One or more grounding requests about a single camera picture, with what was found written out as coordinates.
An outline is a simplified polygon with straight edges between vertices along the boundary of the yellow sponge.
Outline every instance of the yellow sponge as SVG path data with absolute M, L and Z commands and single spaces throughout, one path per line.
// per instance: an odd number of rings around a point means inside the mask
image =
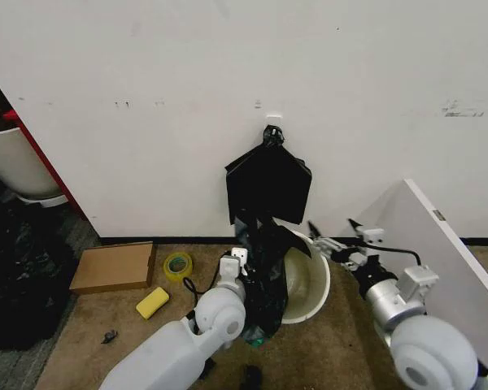
M 154 314 L 159 307 L 164 305 L 170 296 L 161 287 L 157 287 L 148 296 L 139 302 L 136 306 L 136 310 L 144 319 L 149 319 L 152 314 Z

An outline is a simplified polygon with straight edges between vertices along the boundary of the gray carpet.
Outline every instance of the gray carpet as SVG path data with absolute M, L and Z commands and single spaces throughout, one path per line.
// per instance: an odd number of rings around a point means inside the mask
M 88 221 L 82 220 L 67 207 L 60 212 L 64 217 L 64 222 L 58 235 L 64 237 L 77 258 L 81 256 L 84 249 L 99 245 L 98 235 Z M 47 358 L 50 356 L 75 302 L 75 297 L 69 300 L 59 327 L 50 339 L 38 341 L 26 351 L 0 352 L 0 390 L 31 390 L 36 386 Z

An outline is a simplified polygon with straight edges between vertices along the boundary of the black garbage bag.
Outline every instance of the black garbage bag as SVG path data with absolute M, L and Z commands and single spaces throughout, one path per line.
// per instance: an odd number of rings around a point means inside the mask
M 279 127 L 267 126 L 263 137 L 261 145 L 226 167 L 230 223 L 240 210 L 301 223 L 311 171 L 282 146 Z
M 77 261 L 54 224 L 38 205 L 0 203 L 0 349 L 30 348 L 59 324 Z
M 304 240 L 273 217 L 300 223 L 311 186 L 303 160 L 284 149 L 282 131 L 267 126 L 263 143 L 227 167 L 229 218 L 240 243 L 248 249 L 246 324 L 242 337 L 252 345 L 271 338 L 281 325 L 288 302 L 285 254 L 297 248 L 311 257 Z
M 241 336 L 252 345 L 271 338 L 281 325 L 288 302 L 285 254 L 296 248 L 311 257 L 303 239 L 272 218 L 245 212 L 235 220 L 237 238 L 248 249 L 247 275 L 240 275 L 246 290 L 246 324 Z

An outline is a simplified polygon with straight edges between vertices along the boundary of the black cable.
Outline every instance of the black cable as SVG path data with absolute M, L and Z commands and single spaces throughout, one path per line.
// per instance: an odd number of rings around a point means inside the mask
M 222 256 L 225 256 L 227 254 L 231 254 L 231 252 L 226 251 Z M 190 278 L 183 278 L 182 283 L 185 285 L 185 287 L 191 291 L 194 294 L 194 299 L 195 299 L 195 306 L 198 304 L 198 296 L 203 295 L 206 293 L 209 289 L 211 289 L 215 285 L 215 281 L 217 280 L 217 276 L 219 274 L 219 269 L 220 269 L 220 261 L 217 262 L 217 268 L 215 269 L 215 273 L 213 274 L 213 278 L 211 279 L 210 286 L 205 290 L 205 291 L 198 291 L 195 287 L 195 283 L 192 279 Z
M 396 252 L 398 254 L 411 254 L 416 258 L 417 265 L 421 265 L 421 259 L 420 255 L 414 252 L 413 250 L 408 250 L 408 249 L 396 249 L 396 248 L 386 248 L 385 246 L 376 246 L 376 245 L 370 245 L 366 242 L 361 242 L 358 244 L 358 246 L 363 246 L 365 248 L 370 248 L 370 249 L 376 249 L 380 250 L 382 252 Z

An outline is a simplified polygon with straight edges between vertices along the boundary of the black baseboard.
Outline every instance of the black baseboard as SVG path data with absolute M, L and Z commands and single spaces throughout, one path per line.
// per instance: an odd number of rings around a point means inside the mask
M 100 237 L 102 245 L 152 241 L 154 244 L 238 244 L 236 237 Z
M 355 237 L 334 237 L 335 240 L 345 245 L 352 245 Z M 128 244 L 131 242 L 152 241 L 155 244 L 230 244 L 237 245 L 238 240 L 235 237 L 196 237 L 196 236 L 178 236 L 178 237 L 103 237 L 100 239 L 102 245 Z M 467 246 L 488 246 L 488 237 L 465 237 L 461 241 Z
M 467 246 L 488 246 L 488 237 L 465 237 L 461 241 Z

